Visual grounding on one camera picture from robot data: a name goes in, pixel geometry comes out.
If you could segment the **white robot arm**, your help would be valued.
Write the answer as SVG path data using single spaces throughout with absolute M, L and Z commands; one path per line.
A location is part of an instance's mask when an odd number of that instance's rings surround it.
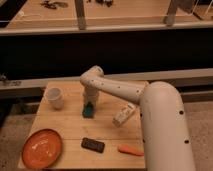
M 80 83 L 85 101 L 102 91 L 139 106 L 147 171 L 196 171 L 183 101 L 173 85 L 107 79 L 99 66 L 84 72 Z

